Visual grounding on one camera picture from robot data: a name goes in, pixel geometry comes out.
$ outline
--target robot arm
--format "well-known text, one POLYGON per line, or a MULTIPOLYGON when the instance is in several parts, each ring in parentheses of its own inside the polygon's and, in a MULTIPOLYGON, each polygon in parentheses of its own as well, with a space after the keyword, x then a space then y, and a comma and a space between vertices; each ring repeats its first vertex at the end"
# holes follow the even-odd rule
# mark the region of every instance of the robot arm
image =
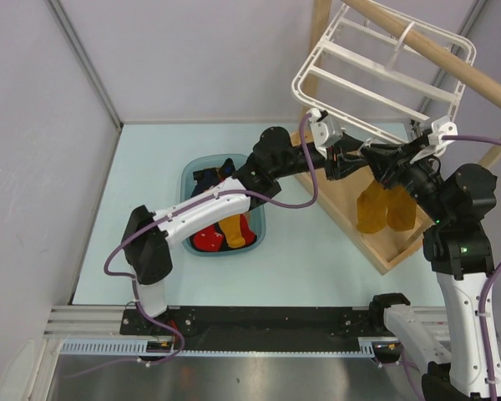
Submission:
MULTIPOLYGON (((405 145, 355 140, 335 129, 326 113, 316 109, 311 110, 309 122, 314 136, 314 143, 308 144, 311 161, 316 169, 325 170, 328 180, 340 180, 368 165, 385 188, 402 185, 436 223, 424 233, 423 251, 442 288, 453 354, 412 319, 407 305, 385 306, 383 324, 425 373, 423 390, 428 401, 487 399, 487 364, 477 314, 478 295, 493 272, 493 259, 480 221, 495 206, 496 178, 479 165, 464 165, 447 180, 432 168, 430 156, 441 153, 448 144, 441 136, 456 134, 456 126, 448 119, 434 122, 420 138, 405 145)), ((263 205, 264 197, 280 192, 278 178, 308 169, 302 148, 291 145, 289 133, 271 127, 261 134, 246 163, 220 185, 169 209, 154 213, 145 206, 135 209, 124 238, 159 221, 124 248, 145 311, 155 317, 167 308, 163 279, 172 270, 171 247, 218 220, 263 205)), ((487 307, 490 313, 491 303, 487 307)), ((495 338, 493 319, 488 320, 488 331, 495 338)), ((501 397, 495 341, 491 349, 501 397)))

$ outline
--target red cloth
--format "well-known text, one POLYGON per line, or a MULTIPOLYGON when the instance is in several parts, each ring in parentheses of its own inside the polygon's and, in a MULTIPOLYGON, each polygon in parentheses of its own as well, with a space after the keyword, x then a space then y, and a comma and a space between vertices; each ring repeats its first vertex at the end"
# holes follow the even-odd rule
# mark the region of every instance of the red cloth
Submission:
POLYGON ((245 245, 251 244, 256 238, 256 234, 249 228, 245 215, 240 215, 240 230, 241 236, 245 239, 245 245))
POLYGON ((215 231, 215 226, 208 226, 193 236, 193 244, 204 252, 218 252, 225 236, 215 231))

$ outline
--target gray wall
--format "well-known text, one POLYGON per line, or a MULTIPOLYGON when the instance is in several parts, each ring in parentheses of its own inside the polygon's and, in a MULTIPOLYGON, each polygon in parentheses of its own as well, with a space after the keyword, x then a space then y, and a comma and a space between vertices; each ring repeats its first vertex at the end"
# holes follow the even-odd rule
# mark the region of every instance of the gray wall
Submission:
MULTIPOLYGON (((312 0, 62 3, 124 122, 298 118, 291 81, 308 54, 312 0)), ((380 3, 456 32, 473 0, 380 3)), ((341 4, 332 2, 332 15, 341 4)), ((361 46, 348 35, 347 41, 361 46)), ((416 75, 430 78, 436 70, 425 63, 416 75)), ((322 97, 334 100, 327 91, 322 97)), ((368 101, 341 105, 376 117, 368 101)), ((394 115, 387 109, 387 117, 394 115)))
MULTIPOLYGON (((475 66, 501 83, 501 0, 492 0, 484 15, 470 35, 478 50, 475 66)), ((432 108, 433 116, 443 115, 439 108, 432 108)), ((485 135, 493 138, 501 136, 501 110, 490 104, 471 89, 466 89, 455 121, 459 134, 485 135)), ((476 162, 488 150, 487 145, 449 146, 443 156, 443 173, 448 175, 463 163, 476 162)), ((492 242, 496 262, 501 260, 501 161, 492 168, 498 176, 497 207, 491 211, 484 227, 492 242)), ((501 337, 501 276, 493 290, 494 314, 498 334, 501 337)))
POLYGON ((67 301, 116 139, 45 2, 0 2, 0 375, 67 301))

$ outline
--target purple cable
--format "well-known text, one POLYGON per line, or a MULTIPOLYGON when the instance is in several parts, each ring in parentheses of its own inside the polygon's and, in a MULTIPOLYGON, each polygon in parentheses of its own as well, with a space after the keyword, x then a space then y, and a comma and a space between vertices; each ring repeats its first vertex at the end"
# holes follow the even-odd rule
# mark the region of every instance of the purple cable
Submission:
MULTIPOLYGON (((308 164, 308 170, 310 171, 310 176, 311 176, 311 183, 313 186, 313 195, 311 199, 307 202, 301 203, 299 205, 290 205, 288 203, 283 203, 279 202, 278 200, 273 200, 267 196, 264 196, 262 194, 259 194, 258 192, 254 192, 253 190, 224 190, 222 192, 219 192, 218 195, 223 196, 223 195, 235 195, 235 194, 243 194, 243 195, 248 195, 248 196, 254 196, 255 198, 264 200, 265 202, 269 202, 275 206, 280 206, 280 207, 285 207, 286 209, 302 209, 308 206, 313 205, 317 201, 317 196, 319 194, 319 187, 317 186, 317 177, 316 177, 316 169, 314 168, 313 163, 311 162, 311 156, 310 156, 310 151, 308 150, 308 145, 306 144, 306 140, 304 137, 304 131, 305 131, 305 126, 308 120, 310 119, 311 115, 310 114, 305 114, 305 116, 302 118, 301 123, 299 124, 299 136, 301 137, 301 146, 302 146, 302 152, 304 153, 306 163, 308 164)), ((207 196, 206 198, 202 198, 197 200, 196 202, 193 202, 187 206, 182 207, 181 209, 178 209, 177 211, 173 211, 172 215, 173 217, 178 216, 181 213, 184 213, 190 209, 193 209, 194 207, 201 205, 202 203, 209 201, 211 199, 214 199, 214 195, 207 196)), ((155 324, 156 326, 162 327, 166 330, 169 330, 170 332, 174 333, 176 336, 178 336, 180 340, 180 347, 167 357, 160 359, 157 362, 151 363, 150 365, 157 365, 160 363, 165 363, 176 357, 179 353, 181 353, 184 350, 185 346, 185 340, 184 336, 182 334, 174 329, 171 326, 168 326, 166 324, 163 324, 162 322, 158 322, 151 316, 149 316, 144 308, 143 305, 141 305, 141 302, 139 302, 139 294, 138 294, 138 288, 137 288, 137 280, 135 279, 135 275, 132 273, 127 273, 127 272, 112 272, 109 270, 109 264, 111 261, 117 256, 119 252, 121 252, 130 242, 138 238, 139 236, 142 236, 145 232, 148 230, 151 230, 152 228, 158 226, 159 224, 167 221, 169 218, 168 216, 163 216, 159 218, 156 221, 153 221, 152 223, 148 224, 147 226, 143 227, 142 229, 136 231, 134 234, 126 238, 119 246, 117 246, 108 256, 108 259, 106 259, 106 262, 104 263, 104 273, 107 274, 108 276, 112 277, 127 277, 132 280, 132 288, 134 291, 134 297, 137 300, 136 301, 136 307, 139 310, 139 312, 143 315, 143 317, 148 320, 149 322, 155 324)), ((110 365, 114 365, 116 363, 121 363, 121 362, 136 362, 137 359, 135 358, 121 358, 121 359, 116 359, 114 361, 109 361, 107 363, 103 363, 99 366, 84 370, 79 373, 71 374, 68 376, 64 376, 65 378, 76 378, 78 376, 82 376, 87 373, 92 373, 98 369, 105 368, 110 365)))
MULTIPOLYGON (((443 140, 469 140, 472 142, 482 142, 485 144, 492 144, 501 146, 501 140, 487 138, 483 136, 472 136, 472 135, 444 135, 443 140)), ((490 347, 490 336, 488 333, 488 322, 486 316, 481 316, 481 313, 486 313, 486 300, 488 299, 488 293, 492 288, 495 280, 501 274, 501 262, 498 264, 497 268, 493 271, 492 276, 484 283, 483 290, 481 291, 480 300, 478 302, 478 313, 479 321, 481 327, 481 334, 483 336, 484 353, 486 355, 486 364, 488 365, 488 380, 490 382, 495 381, 495 369, 493 367, 493 354, 492 348, 490 347)), ((497 388, 495 383, 488 383, 490 389, 490 399, 492 401, 497 401, 497 388)))
POLYGON ((412 375, 410 374, 410 370, 408 367, 413 365, 413 363, 408 362, 407 356, 404 352, 404 349, 401 351, 401 358, 402 358, 402 367, 404 368, 404 373, 407 375, 408 382, 410 383, 410 387, 412 387, 413 392, 416 394, 417 399, 419 401, 425 401, 425 397, 423 397, 423 394, 419 392, 418 386, 415 385, 412 375))

